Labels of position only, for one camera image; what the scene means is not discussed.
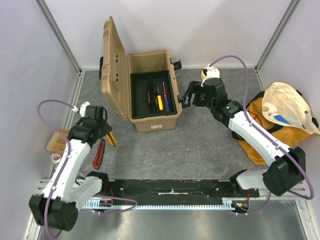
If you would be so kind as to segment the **black tool tray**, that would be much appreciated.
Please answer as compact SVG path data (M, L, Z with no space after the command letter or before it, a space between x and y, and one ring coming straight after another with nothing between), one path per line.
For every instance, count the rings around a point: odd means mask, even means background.
M167 92L170 112L166 112L164 88ZM157 87L162 98L163 111L159 106L151 106L149 92L154 93L155 102L157 99ZM168 70L137 72L130 75L131 88L131 117L132 119L143 119L158 116L170 116L178 113L174 99L173 84L171 82L170 72Z

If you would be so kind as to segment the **tan plastic tool box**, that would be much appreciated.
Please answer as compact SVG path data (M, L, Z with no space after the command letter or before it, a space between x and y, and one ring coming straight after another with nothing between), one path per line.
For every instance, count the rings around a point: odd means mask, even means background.
M179 103L179 89L176 70L182 68L181 61L172 61L172 54L166 50L133 52L127 54L122 44L116 24L112 17L103 26L103 56L100 59L101 92L106 97L114 112L124 120L135 125L140 133L172 130L176 127L183 107ZM170 73L177 113L140 119L132 118L132 73L145 73L168 70ZM155 93L149 92L151 106L158 105Z

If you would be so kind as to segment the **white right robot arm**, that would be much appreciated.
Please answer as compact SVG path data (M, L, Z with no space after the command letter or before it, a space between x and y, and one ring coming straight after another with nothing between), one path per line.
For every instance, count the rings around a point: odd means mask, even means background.
M191 105L208 108L218 122L239 135L266 162L267 169L242 170L231 177L229 191L233 196L264 188L282 196L304 180L305 152L281 142L256 123L239 102L228 98L220 78L191 81L180 102L184 108Z

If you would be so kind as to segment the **blue red handle screwdriver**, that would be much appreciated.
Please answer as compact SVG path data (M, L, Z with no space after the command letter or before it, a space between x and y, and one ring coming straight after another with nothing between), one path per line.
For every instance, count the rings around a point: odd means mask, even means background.
M163 96L164 96L164 103L165 103L165 110L167 113L171 112L171 108L170 108L170 103L169 103L169 99L168 99L168 94L166 91L166 86L165 86L165 82L162 82L163 85Z

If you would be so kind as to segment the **yellow handle screwdriver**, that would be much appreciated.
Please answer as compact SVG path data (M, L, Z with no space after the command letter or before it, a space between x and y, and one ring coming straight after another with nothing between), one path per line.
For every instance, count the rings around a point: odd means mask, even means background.
M164 107L163 107L162 96L160 95L160 91L159 91L159 88L158 88L158 87L156 88L156 90L157 90L158 108L159 108L160 111L163 111L163 110L164 110Z

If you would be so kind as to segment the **yellow black utility knife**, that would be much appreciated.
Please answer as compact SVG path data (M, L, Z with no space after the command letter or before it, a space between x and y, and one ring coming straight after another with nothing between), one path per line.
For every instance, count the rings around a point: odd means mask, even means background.
M108 132L106 135L105 135L106 139L108 140L108 142L110 143L111 146L113 147L117 147L116 146L116 139L115 139L115 136L114 134L112 133L112 131Z

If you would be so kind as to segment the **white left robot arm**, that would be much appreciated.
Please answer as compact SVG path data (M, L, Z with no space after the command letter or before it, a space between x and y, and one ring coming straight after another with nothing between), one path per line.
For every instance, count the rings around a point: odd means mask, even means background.
M112 131L104 107L87 105L81 109L81 119L68 133L62 158L41 194L33 195L29 207L36 223L46 230L70 231L80 209L95 195L110 191L106 173L91 172L78 187L76 176L93 145Z

